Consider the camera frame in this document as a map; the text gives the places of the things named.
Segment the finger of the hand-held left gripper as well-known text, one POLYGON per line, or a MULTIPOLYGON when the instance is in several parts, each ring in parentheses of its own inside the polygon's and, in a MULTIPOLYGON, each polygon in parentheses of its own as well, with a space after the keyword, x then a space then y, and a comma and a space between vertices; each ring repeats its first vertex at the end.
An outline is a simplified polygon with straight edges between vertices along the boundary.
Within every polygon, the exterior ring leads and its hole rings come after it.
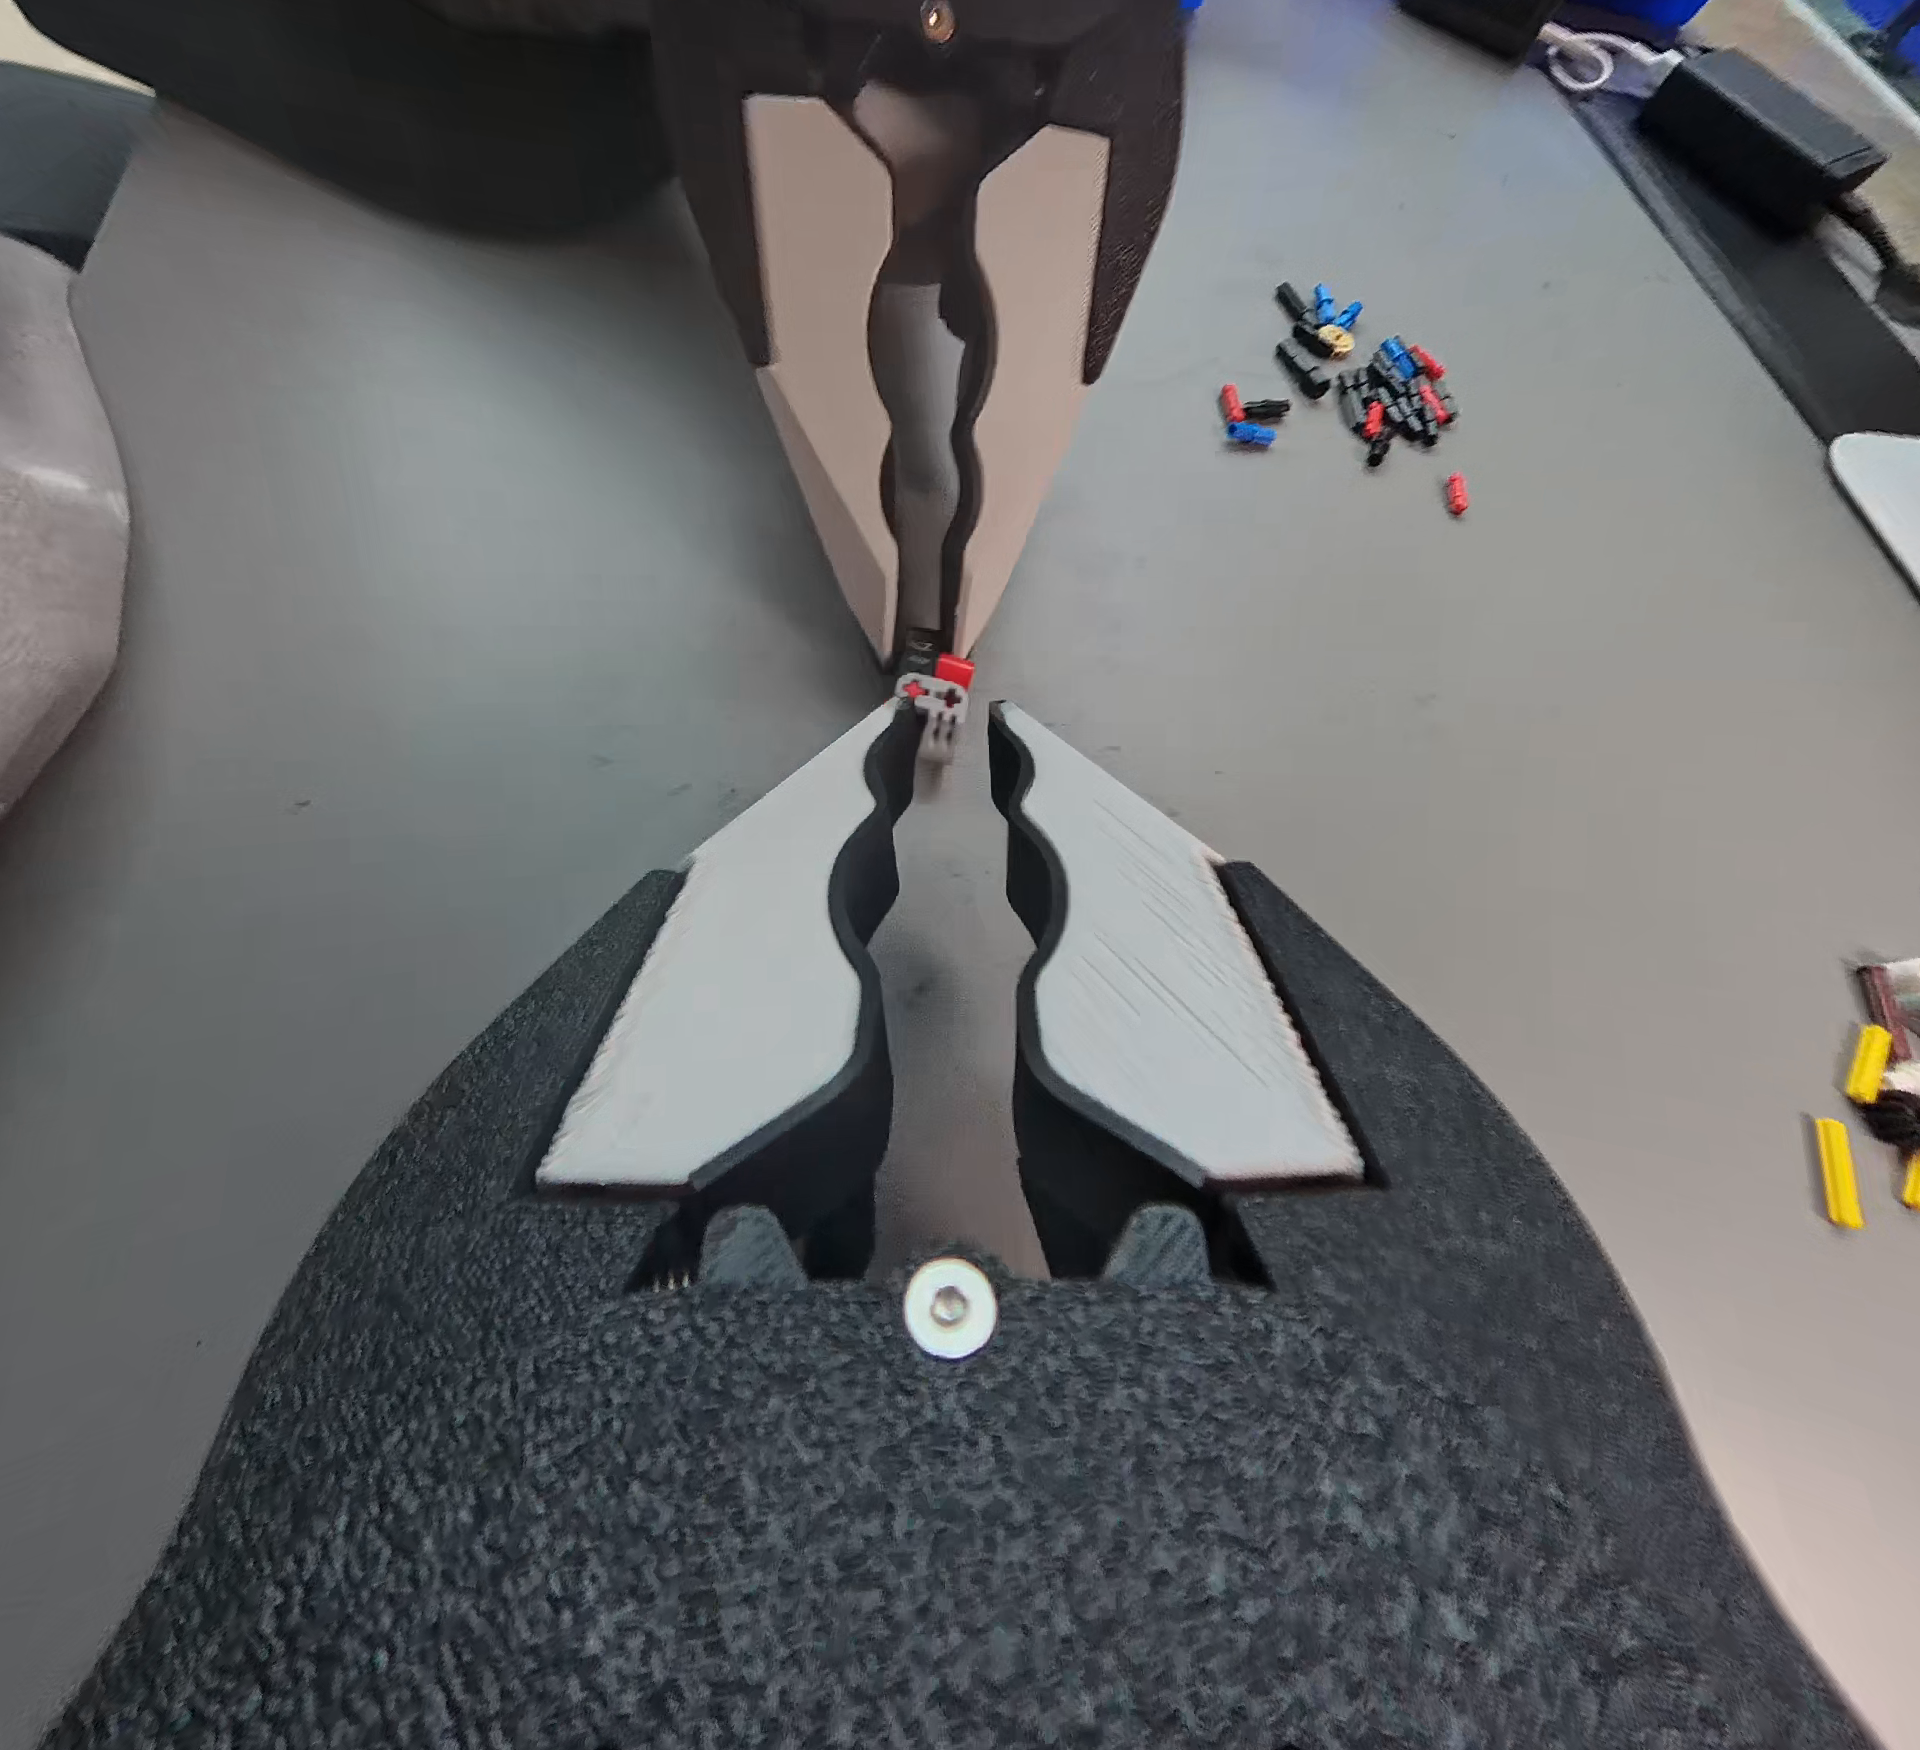
POLYGON ((896 240, 893 178, 823 99, 743 105, 769 358, 757 381, 842 594, 876 659, 899 630, 899 545, 883 503, 893 420, 870 322, 896 240))
POLYGON ((972 202, 977 329, 952 443, 960 500, 944 548, 948 650, 968 653, 1007 592, 1087 397, 1108 141, 1045 125, 972 202))

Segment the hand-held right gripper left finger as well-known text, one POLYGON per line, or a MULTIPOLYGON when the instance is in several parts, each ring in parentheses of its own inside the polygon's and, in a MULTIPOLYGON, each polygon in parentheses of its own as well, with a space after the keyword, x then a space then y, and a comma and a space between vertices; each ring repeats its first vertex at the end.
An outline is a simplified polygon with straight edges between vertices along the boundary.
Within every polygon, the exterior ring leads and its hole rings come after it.
POLYGON ((870 943, 914 711, 885 704, 704 841, 541 1155, 542 1191, 852 1195, 893 1076, 870 943))

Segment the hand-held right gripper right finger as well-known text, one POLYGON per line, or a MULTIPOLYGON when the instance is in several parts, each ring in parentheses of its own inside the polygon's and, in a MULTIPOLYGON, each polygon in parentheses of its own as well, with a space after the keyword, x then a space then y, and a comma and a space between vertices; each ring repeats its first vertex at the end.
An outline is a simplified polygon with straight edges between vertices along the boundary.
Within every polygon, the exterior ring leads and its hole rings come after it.
POLYGON ((1021 1066, 1042 1103, 1198 1191, 1361 1181, 1224 859, 1008 699, 989 762, 1034 942, 1021 1066))

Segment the small grey toy brick assembly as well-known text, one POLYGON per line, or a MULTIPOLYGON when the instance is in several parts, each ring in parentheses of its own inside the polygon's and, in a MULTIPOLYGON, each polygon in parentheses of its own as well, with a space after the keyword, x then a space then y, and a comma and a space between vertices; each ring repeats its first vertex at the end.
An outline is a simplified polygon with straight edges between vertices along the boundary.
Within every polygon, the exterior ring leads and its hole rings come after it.
POLYGON ((968 719, 975 661, 944 648, 938 634, 909 631, 896 672, 893 695, 917 716, 919 755, 930 767, 947 767, 968 719))

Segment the grey desk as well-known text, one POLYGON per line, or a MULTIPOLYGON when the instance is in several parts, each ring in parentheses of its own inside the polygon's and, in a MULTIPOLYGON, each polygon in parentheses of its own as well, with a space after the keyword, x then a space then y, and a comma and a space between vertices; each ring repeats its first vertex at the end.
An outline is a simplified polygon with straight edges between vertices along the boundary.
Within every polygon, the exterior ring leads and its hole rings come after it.
MULTIPOLYGON (((419 1093, 872 709, 678 195, 446 236, 160 113, 75 295, 115 678, 4 820, 4 1747, 179 1516, 419 1093)), ((1917 1747, 1917 1214, 1821 1220, 1856 960, 1917 954, 1917 603, 1545 79, 1206 0, 1168 219, 987 640, 1545 1154, 1775 1597, 1917 1747), (1448 372, 1367 469, 1275 285, 1448 372), (1445 478, 1466 476, 1454 519, 1445 478)))

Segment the pile of small connector pins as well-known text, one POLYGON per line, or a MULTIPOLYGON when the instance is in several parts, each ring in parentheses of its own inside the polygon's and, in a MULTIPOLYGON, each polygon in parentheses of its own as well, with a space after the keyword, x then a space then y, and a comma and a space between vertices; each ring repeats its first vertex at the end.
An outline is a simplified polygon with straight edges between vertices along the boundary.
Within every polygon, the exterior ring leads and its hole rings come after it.
POLYGON ((1437 447, 1452 432, 1458 406, 1448 372, 1427 346, 1387 332, 1364 350, 1364 305, 1337 298, 1327 282, 1301 289, 1284 279, 1275 285, 1275 305, 1288 329, 1274 358, 1292 394, 1261 397, 1244 396, 1233 384, 1220 386, 1214 408, 1228 443, 1272 447, 1299 404, 1330 404, 1343 430, 1360 442, 1367 469, 1379 468, 1397 442, 1437 447), (1351 331, 1348 358, 1330 360, 1312 346, 1310 329, 1324 322, 1351 331))

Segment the black power adapter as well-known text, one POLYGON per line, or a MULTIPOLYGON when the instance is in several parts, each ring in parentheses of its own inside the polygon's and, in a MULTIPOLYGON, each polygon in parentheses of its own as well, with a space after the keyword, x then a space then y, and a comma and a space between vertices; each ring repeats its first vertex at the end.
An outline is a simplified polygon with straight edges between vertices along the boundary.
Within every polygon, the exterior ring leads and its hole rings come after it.
POLYGON ((1723 202, 1781 236, 1805 236, 1889 161, 1838 113, 1739 48, 1680 61, 1637 125, 1723 202))

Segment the black office chair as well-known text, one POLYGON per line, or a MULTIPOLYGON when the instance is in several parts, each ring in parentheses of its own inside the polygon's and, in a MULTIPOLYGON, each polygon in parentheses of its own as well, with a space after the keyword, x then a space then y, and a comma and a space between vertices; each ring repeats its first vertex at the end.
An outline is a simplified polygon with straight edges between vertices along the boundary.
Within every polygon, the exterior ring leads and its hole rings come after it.
POLYGON ((145 91, 3 65, 3 236, 86 268, 145 130, 145 91))

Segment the white book stand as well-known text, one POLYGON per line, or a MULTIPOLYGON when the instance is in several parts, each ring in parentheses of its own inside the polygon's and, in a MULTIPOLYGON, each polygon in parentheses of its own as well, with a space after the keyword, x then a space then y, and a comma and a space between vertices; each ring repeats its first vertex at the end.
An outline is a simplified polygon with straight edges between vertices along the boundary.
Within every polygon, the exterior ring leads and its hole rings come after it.
POLYGON ((1918 594, 1918 437, 1845 433, 1828 447, 1828 468, 1891 564, 1918 594))

